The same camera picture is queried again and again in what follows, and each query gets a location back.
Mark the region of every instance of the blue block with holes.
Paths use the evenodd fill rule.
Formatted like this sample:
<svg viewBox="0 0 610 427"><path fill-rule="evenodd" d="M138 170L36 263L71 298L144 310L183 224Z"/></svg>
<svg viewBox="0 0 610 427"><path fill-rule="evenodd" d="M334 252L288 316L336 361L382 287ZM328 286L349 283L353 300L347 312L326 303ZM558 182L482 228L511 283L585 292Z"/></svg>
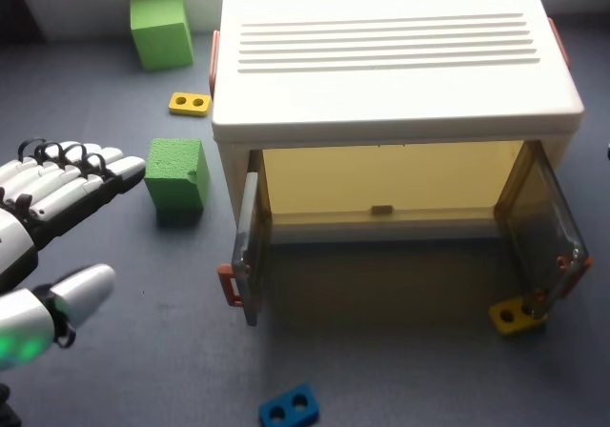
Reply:
<svg viewBox="0 0 610 427"><path fill-rule="evenodd" d="M307 427L319 418L319 408L309 385L302 384L258 408L263 427Z"/></svg>

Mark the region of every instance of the green light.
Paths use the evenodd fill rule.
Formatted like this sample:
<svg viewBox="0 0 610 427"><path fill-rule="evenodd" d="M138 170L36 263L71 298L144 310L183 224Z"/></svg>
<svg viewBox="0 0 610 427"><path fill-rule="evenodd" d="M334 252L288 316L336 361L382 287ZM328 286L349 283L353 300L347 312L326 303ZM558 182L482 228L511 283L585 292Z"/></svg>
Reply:
<svg viewBox="0 0 610 427"><path fill-rule="evenodd" d="M45 350L45 341L42 339L31 339L24 343L19 350L19 360L29 362L40 356Z"/></svg>
<svg viewBox="0 0 610 427"><path fill-rule="evenodd" d="M6 356L14 345L15 338L13 336L0 336L0 357Z"/></svg>

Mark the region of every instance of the blue-gray tabletop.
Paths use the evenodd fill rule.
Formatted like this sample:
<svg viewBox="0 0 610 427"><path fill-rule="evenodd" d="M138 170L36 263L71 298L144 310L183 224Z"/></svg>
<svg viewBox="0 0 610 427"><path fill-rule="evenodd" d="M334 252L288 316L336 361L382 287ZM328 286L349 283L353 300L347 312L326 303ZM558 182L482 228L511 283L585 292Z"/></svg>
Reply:
<svg viewBox="0 0 610 427"><path fill-rule="evenodd" d="M607 426L610 422L610 30L559 22L587 117L559 182L595 258L547 328L501 338L487 308L517 291L491 241L273 249L261 324L227 306L215 269L234 221L193 67L146 73L129 41L0 50L0 163L33 135L146 157L155 137L203 142L211 179L192 225L157 221L144 184L57 238L24 286L104 262L115 292L67 352L0 376L31 427L255 426L258 405L309 382L320 426ZM262 101L265 111L273 96Z"/></svg>

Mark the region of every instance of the cabinet door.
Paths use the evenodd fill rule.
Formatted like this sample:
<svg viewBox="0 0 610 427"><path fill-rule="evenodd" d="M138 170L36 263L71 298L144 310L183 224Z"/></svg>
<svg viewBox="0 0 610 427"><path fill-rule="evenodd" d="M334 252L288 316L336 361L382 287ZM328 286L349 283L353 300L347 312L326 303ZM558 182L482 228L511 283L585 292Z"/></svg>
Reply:
<svg viewBox="0 0 610 427"><path fill-rule="evenodd" d="M265 255L271 240L271 207L261 151L252 151L231 266L248 325L256 325Z"/></svg>
<svg viewBox="0 0 610 427"><path fill-rule="evenodd" d="M539 141L523 143L495 217L521 267L525 308L543 317L592 259Z"/></svg>

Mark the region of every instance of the green block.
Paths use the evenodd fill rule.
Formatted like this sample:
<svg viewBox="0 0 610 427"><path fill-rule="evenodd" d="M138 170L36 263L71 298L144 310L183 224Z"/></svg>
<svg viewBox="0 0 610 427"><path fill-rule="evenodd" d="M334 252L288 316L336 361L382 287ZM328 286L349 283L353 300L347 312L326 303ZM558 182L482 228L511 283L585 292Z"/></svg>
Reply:
<svg viewBox="0 0 610 427"><path fill-rule="evenodd" d="M132 0L132 36L147 71L193 63L184 0Z"/></svg>
<svg viewBox="0 0 610 427"><path fill-rule="evenodd" d="M210 173L198 139L155 138L144 182L158 211L201 211Z"/></svg>

